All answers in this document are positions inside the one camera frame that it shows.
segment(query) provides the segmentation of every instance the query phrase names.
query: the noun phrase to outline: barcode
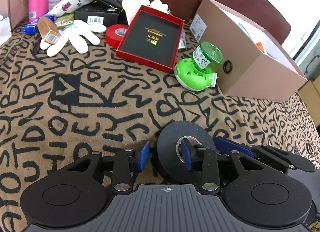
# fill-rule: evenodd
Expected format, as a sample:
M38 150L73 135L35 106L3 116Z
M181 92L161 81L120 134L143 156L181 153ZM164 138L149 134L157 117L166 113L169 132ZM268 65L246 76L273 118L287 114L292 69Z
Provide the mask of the barcode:
M56 43L58 39L59 39L59 37L52 35L52 34L49 34L46 40L49 42L52 42L52 43Z
M31 11L29 12L29 18L36 18L37 17L37 11Z
M90 24L103 24L103 16L88 16L88 22Z

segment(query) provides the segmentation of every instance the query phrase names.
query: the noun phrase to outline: black tape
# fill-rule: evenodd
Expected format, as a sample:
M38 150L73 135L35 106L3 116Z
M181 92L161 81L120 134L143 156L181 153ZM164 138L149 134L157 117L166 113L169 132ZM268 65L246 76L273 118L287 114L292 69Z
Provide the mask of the black tape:
M216 150L212 137L202 127L188 121L176 121L167 125L160 133L152 162L167 181L194 184L198 182L201 172L187 171L176 152L176 144L184 136L196 138L201 147Z

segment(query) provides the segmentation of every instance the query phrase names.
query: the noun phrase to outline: blue box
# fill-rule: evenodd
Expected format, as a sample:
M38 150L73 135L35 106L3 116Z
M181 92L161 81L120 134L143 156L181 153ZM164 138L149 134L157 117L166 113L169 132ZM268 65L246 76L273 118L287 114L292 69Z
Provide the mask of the blue box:
M46 18L49 18L52 22L54 22L54 16L48 15L48 14L44 14L43 16L45 16ZM37 28L37 23L38 23L40 18L41 17L38 17L37 19L33 20L32 22L23 25L21 27L22 33L24 33L24 34L35 34L35 33L38 33L39 31L38 31L38 28Z

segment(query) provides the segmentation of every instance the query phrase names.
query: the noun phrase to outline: green bottle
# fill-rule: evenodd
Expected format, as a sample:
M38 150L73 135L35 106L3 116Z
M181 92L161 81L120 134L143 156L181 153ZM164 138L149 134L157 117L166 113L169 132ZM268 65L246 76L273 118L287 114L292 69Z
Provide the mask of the green bottle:
M179 61L174 67L178 82L191 91L214 87L217 80L215 71L224 64L221 51L209 42L201 42L192 56Z

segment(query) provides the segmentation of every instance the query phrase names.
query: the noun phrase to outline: blanket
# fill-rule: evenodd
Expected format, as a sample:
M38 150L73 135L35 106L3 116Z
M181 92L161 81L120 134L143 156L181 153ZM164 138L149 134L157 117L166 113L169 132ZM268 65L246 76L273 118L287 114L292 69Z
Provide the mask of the blanket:
M283 102L224 96L219 86L184 89L173 74L116 57L104 41L79 54L68 42L55 57L33 55L39 35L15 28L0 47L0 226L27 225L20 195L36 180L92 152L113 155L144 140L153 145L161 129L192 121L212 138L268 144L300 154L320 166L320 138L298 93ZM186 31L188 48L197 47ZM106 173L103 184L110 184ZM138 183L165 183L148 162Z

